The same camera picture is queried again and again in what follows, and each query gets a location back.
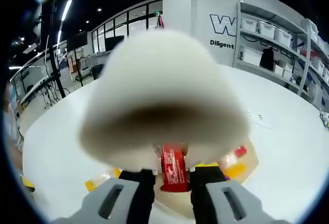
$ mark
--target glass wall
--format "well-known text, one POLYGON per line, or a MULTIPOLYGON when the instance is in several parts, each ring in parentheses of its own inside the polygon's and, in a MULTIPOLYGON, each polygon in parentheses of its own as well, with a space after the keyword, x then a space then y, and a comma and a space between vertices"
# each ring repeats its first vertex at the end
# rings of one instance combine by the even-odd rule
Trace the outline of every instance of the glass wall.
POLYGON ((106 51, 105 39, 114 36, 135 36, 147 29, 155 29, 157 25, 156 11, 162 11, 162 0, 142 5, 124 12, 101 25, 92 32, 94 53, 106 51))

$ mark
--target white sponge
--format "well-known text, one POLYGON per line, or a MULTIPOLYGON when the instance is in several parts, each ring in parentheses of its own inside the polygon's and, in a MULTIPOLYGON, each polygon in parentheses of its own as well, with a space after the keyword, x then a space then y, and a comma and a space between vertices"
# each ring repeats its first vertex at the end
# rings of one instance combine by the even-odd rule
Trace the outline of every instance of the white sponge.
POLYGON ((115 48, 81 127, 88 154, 129 171, 160 168, 153 144, 188 144, 191 167, 219 159, 247 136, 245 112, 210 53, 167 30, 115 48))

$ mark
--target logo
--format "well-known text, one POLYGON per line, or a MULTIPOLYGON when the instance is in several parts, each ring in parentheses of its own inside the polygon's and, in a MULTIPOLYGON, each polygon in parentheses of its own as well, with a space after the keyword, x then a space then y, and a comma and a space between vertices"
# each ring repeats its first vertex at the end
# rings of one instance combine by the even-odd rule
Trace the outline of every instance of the logo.
POLYGON ((223 15, 221 18, 216 14, 210 14, 210 19, 215 33, 228 34, 236 36, 236 17, 231 20, 231 17, 223 15))

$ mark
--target red object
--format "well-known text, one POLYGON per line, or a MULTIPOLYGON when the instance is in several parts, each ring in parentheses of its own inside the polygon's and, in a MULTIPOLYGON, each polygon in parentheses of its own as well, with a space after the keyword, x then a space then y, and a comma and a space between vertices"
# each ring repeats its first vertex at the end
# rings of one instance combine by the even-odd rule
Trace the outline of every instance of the red object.
POLYGON ((185 171, 185 162, 180 145, 162 146, 161 164, 164 192, 188 192, 190 190, 185 171))
POLYGON ((247 153, 246 148, 242 145, 234 151, 236 157, 243 157, 247 153))

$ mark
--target white shelving unit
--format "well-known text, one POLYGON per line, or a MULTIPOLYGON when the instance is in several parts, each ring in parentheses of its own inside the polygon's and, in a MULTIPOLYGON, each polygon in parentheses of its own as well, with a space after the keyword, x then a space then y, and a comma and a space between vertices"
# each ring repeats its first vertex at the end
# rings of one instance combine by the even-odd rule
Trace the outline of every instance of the white shelving unit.
POLYGON ((245 71, 252 72, 254 74, 260 75, 264 78, 267 78, 273 82, 277 83, 284 83, 285 87, 290 89, 291 91, 295 92, 299 96, 306 99, 308 102, 310 102, 314 107, 320 108, 322 107, 322 104, 320 99, 322 97, 316 96, 312 97, 308 92, 306 92, 303 89, 303 86, 305 85, 307 76, 311 74, 311 77, 316 76, 317 79, 321 82, 321 89, 322 91, 327 91, 329 93, 329 83, 325 81, 324 77, 316 71, 315 67, 310 62, 310 52, 311 49, 315 50, 319 53, 319 55, 322 57, 322 59, 329 64, 329 56, 319 47, 317 42, 314 42, 310 38, 310 28, 305 31, 302 27, 299 25, 296 25, 289 19, 286 19, 278 14, 275 14, 271 11, 268 11, 264 8, 260 8, 258 6, 255 6, 250 3, 245 3, 243 1, 239 1, 236 4, 236 10, 237 10, 237 27, 236 27, 236 43, 235 43, 235 49, 234 49, 234 59, 233 59, 233 67, 240 68, 245 71), (255 33, 252 31, 245 30, 241 28, 241 17, 243 16, 252 16, 259 18, 263 21, 268 21, 270 23, 275 24, 276 26, 279 26, 280 28, 283 28, 286 31, 289 31, 290 34, 293 35, 293 46, 292 48, 289 48, 278 41, 268 38, 262 34, 255 33), (274 72, 262 68, 261 66, 256 66, 247 62, 242 61, 239 59, 240 57, 240 47, 241 47, 241 37, 242 36, 249 36, 252 38, 255 38, 260 41, 264 41, 265 43, 269 43, 272 46, 278 47, 281 51, 284 51, 293 61, 298 61, 300 63, 300 66, 303 68, 303 75, 302 79, 300 81, 300 85, 297 85, 290 80, 275 74, 274 72), (297 44, 298 44, 298 38, 302 39, 306 43, 307 51, 306 56, 300 55, 297 53, 297 44))

